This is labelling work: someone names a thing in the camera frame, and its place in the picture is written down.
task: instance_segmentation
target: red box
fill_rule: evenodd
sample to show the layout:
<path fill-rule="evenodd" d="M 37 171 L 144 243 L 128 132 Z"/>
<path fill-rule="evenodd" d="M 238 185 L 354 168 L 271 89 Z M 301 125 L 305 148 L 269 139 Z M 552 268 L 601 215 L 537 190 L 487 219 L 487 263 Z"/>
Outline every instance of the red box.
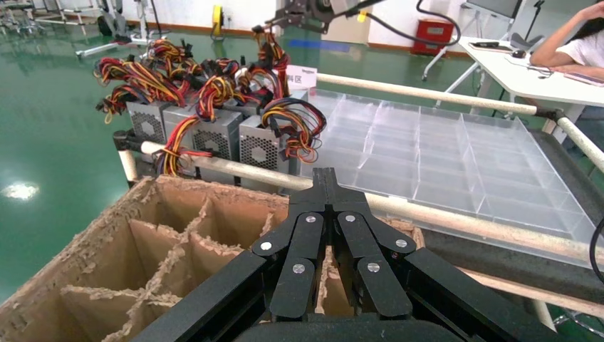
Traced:
<path fill-rule="evenodd" d="M 416 36 L 429 41 L 449 43 L 453 36 L 453 29 L 453 24 L 448 21 L 423 19 L 420 20 L 420 24 L 417 26 Z M 444 45 L 415 42 L 411 48 L 411 53 L 437 55 L 443 47 Z"/>

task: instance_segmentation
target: computer mouse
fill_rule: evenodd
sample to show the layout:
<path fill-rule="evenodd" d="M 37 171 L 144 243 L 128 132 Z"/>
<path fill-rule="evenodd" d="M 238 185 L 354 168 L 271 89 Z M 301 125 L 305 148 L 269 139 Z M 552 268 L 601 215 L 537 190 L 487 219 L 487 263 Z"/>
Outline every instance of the computer mouse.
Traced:
<path fill-rule="evenodd" d="M 526 57 L 526 51 L 525 50 L 516 50 L 513 53 L 511 53 L 511 56 L 514 58 L 524 58 L 524 57 Z"/>

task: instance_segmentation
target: wheel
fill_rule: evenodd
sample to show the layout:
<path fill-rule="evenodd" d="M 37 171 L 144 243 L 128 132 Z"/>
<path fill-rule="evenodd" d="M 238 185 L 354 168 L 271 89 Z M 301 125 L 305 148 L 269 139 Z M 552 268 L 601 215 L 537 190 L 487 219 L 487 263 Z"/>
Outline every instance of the wheel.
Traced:
<path fill-rule="evenodd" d="M 107 25 L 107 21 L 105 21 L 105 18 L 103 16 L 99 16 L 96 19 L 96 23 L 98 24 L 98 30 L 100 31 L 100 34 L 104 35 L 105 37 L 113 36 L 111 28 L 109 28 L 109 25 Z"/>

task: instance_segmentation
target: clear plastic tray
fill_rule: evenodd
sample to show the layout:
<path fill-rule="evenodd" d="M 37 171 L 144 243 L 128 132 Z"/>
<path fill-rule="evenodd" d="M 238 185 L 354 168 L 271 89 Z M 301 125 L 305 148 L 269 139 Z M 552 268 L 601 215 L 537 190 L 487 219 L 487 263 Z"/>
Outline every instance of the clear plastic tray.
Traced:
<path fill-rule="evenodd" d="M 323 90 L 309 98 L 329 119 L 318 161 L 304 165 L 302 176 L 312 177 L 313 167 L 334 167 L 346 187 L 589 241 L 592 222 L 520 120 Z M 457 234 L 446 227 L 425 227 Z"/>

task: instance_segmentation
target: person's arm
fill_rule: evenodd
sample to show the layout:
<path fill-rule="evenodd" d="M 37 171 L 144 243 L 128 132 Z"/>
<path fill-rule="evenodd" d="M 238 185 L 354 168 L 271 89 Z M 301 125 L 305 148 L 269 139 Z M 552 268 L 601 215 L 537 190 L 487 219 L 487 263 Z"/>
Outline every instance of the person's arm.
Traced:
<path fill-rule="evenodd" d="M 567 66 L 556 66 L 551 68 L 552 71 L 559 73 L 580 73 L 581 75 L 591 76 L 604 80 L 604 68 L 596 66 L 581 66 L 579 64 L 570 64 Z"/>
<path fill-rule="evenodd" d="M 579 11 L 571 20 L 560 27 L 545 43 L 543 43 L 531 56 L 531 64 L 535 66 L 565 66 L 575 63 L 566 53 L 556 51 L 571 34 L 573 29 L 585 20 L 604 17 L 604 2 Z"/>

